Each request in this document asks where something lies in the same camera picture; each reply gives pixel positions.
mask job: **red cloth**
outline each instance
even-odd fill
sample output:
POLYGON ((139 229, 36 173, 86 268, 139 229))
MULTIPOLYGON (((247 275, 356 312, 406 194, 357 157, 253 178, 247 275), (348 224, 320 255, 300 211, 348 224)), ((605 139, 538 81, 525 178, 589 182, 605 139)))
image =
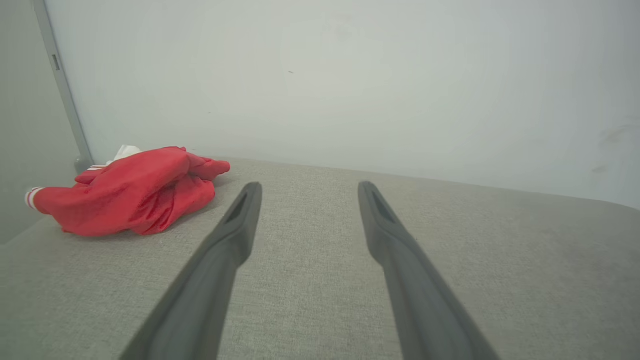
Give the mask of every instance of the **red cloth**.
POLYGON ((27 198, 66 232, 103 236, 131 229, 156 234, 213 200, 211 181, 229 170, 226 161, 165 147, 87 170, 73 188, 42 188, 27 198))

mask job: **gray wall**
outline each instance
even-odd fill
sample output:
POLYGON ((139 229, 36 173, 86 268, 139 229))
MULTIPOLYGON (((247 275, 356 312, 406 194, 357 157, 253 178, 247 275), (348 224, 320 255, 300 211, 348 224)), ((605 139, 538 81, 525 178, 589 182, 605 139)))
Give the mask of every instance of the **gray wall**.
POLYGON ((640 209, 638 0, 45 2, 97 163, 179 145, 640 209))
POLYGON ((0 243, 43 215, 35 186, 71 186, 79 155, 29 0, 0 1, 0 243))

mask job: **gray couch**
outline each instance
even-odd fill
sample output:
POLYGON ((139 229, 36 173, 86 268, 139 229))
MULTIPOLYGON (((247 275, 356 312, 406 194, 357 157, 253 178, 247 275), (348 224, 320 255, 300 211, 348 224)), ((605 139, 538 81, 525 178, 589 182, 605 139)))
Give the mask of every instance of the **gray couch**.
POLYGON ((230 160, 163 234, 82 238, 46 218, 0 251, 2 359, 112 359, 240 189, 264 187, 222 359, 398 359, 357 184, 374 182, 503 359, 640 359, 640 211, 606 202, 230 160))

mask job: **gray fabric surface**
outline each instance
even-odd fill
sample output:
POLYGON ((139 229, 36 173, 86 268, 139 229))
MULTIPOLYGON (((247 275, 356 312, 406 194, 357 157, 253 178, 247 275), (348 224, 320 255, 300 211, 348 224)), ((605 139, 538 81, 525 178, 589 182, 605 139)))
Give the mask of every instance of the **gray fabric surface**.
POLYGON ((0 249, 3 359, 112 359, 240 189, 260 181, 222 359, 401 357, 356 187, 377 184, 503 359, 639 359, 640 211, 593 200, 230 160, 163 234, 82 238, 46 218, 0 249))

